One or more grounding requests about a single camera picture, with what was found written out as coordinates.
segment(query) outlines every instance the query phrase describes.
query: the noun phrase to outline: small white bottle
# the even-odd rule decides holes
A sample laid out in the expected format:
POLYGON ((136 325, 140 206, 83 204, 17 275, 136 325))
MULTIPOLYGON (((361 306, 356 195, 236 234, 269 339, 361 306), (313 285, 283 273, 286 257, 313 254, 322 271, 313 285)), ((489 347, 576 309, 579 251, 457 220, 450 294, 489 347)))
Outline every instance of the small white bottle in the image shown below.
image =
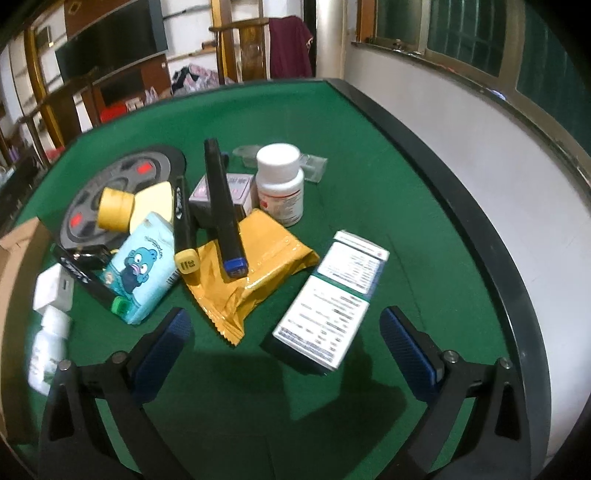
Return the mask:
POLYGON ((57 371, 57 364, 66 357, 66 339, 70 332, 70 317, 52 305, 46 307, 41 331, 35 336, 29 385, 47 396, 57 371))
POLYGON ((304 172, 300 150, 275 143, 256 154, 256 189, 261 208, 283 226, 296 224, 304 213, 304 172))

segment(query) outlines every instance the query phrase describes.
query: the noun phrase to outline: maroon cloth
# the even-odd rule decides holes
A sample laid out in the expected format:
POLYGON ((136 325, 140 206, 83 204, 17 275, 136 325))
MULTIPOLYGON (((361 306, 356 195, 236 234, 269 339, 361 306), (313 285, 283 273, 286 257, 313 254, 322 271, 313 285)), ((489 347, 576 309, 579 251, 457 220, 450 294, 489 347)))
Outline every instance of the maroon cloth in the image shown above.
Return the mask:
POLYGON ((312 77, 308 43, 312 34, 301 18, 270 18, 271 78, 312 77))

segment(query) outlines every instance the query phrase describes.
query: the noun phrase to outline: white bottle cap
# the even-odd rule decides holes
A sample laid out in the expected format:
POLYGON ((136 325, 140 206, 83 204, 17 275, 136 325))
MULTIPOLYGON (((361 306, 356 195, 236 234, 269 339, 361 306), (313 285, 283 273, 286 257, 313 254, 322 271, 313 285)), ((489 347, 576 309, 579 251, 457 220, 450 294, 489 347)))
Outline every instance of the white bottle cap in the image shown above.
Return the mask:
POLYGON ((70 333, 71 321, 64 312, 53 305, 48 305, 41 320, 41 328, 58 337, 67 338, 70 333))
POLYGON ((300 149, 289 143, 267 145, 256 154, 257 176, 269 183, 293 180, 300 169, 300 157, 300 149))

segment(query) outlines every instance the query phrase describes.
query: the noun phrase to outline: cartoon bear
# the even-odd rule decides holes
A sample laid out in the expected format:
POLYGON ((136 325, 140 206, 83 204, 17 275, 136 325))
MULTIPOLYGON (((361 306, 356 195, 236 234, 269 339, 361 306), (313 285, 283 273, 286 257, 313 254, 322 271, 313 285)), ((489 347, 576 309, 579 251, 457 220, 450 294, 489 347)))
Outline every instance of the cartoon bear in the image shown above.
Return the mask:
POLYGON ((125 268, 119 272, 123 289, 131 295, 134 288, 148 281, 148 272, 158 258, 158 252, 154 249, 140 247, 132 250, 124 261, 125 268))

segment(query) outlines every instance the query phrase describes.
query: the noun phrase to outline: metal bolt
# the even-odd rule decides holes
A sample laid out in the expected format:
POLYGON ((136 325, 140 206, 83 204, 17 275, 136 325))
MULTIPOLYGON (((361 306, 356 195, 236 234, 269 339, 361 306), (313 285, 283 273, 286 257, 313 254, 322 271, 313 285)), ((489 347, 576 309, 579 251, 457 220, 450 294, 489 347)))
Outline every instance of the metal bolt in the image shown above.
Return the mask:
POLYGON ((120 363, 124 362, 126 358, 127 358, 126 352, 115 352, 111 356, 111 361, 114 364, 120 364, 120 363))
POLYGON ((460 359, 460 356, 453 350, 445 350, 445 352, 443 352, 443 359, 454 364, 460 359))
POLYGON ((499 363, 501 367, 506 368, 507 370, 509 370, 512 367, 511 360, 505 357, 499 358, 499 363))
POLYGON ((62 360, 60 363, 57 364, 57 366, 62 372, 65 372, 72 366, 72 362, 70 362, 69 360, 62 360))

